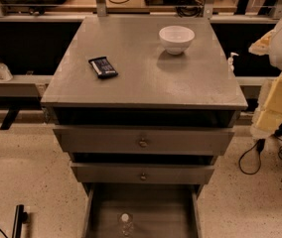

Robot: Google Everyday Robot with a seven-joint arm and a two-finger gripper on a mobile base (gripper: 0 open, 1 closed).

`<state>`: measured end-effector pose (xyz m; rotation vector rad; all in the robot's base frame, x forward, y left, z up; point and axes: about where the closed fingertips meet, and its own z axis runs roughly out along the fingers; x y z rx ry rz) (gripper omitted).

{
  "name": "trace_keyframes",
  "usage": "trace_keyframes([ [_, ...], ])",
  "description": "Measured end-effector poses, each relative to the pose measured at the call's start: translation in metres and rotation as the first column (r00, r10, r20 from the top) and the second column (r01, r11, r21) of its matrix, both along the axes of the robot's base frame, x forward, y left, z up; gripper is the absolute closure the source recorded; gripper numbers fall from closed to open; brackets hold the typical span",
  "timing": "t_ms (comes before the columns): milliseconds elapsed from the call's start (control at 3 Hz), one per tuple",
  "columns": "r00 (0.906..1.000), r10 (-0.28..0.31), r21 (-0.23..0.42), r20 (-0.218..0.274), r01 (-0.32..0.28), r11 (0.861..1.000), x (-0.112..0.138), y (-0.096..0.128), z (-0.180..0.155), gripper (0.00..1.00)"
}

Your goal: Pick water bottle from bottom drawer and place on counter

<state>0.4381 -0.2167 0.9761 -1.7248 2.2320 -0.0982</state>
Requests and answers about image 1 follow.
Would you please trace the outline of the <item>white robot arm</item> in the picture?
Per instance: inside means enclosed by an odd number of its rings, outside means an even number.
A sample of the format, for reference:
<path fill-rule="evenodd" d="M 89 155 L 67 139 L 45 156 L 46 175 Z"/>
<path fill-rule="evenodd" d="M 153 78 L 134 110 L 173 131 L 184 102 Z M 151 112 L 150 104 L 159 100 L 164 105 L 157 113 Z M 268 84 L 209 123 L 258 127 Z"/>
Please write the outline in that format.
<path fill-rule="evenodd" d="M 252 118 L 252 137 L 266 139 L 282 124 L 282 18 L 248 51 L 259 56 L 269 55 L 270 64 L 281 70 L 276 78 L 266 79 L 262 84 Z"/>

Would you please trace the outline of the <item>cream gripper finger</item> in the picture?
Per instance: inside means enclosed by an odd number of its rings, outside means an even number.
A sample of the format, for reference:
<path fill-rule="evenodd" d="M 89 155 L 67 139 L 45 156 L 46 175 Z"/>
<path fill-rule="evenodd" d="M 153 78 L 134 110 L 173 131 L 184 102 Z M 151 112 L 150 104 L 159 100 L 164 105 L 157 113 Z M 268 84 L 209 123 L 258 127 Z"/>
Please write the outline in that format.
<path fill-rule="evenodd" d="M 254 139 L 266 139 L 282 124 L 282 72 L 266 79 L 261 86 L 250 133 Z"/>
<path fill-rule="evenodd" d="M 270 30 L 248 48 L 251 54 L 265 56 L 273 53 L 273 38 L 275 31 Z"/>

